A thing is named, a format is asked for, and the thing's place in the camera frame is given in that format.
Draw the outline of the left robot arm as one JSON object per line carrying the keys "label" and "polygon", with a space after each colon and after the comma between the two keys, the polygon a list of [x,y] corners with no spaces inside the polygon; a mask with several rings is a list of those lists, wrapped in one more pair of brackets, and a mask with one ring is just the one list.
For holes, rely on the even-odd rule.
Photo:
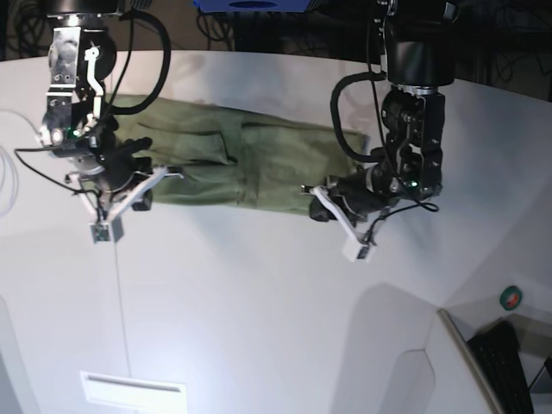
{"label": "left robot arm", "polygon": [[[328,177],[304,187],[313,197],[310,218],[337,221],[364,258],[375,247],[380,226],[409,209],[432,213],[431,199],[442,191],[442,133],[445,123],[443,86],[455,80],[451,53],[455,1],[375,1],[367,25],[367,63],[379,71],[342,78],[331,92],[329,108],[336,140],[357,171]],[[339,101],[351,85],[368,82],[390,85],[384,99],[373,101],[380,145],[368,153],[353,149],[344,134]]]}

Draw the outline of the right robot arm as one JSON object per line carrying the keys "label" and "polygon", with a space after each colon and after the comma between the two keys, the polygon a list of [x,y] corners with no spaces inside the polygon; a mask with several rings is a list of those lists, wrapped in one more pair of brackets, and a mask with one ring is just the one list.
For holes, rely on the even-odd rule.
{"label": "right robot arm", "polygon": [[[150,210],[153,188],[173,172],[145,155],[152,138],[121,141],[116,136],[118,116],[138,115],[159,97],[169,74],[172,43],[165,25],[139,1],[49,1],[45,11],[57,23],[47,55],[47,109],[34,152],[74,165],[61,188],[82,199],[91,212],[91,226],[99,231],[128,209]],[[154,88],[127,107],[116,105],[119,90],[107,91],[105,84],[117,62],[116,43],[104,23],[112,16],[129,24],[149,24],[162,46]]]}

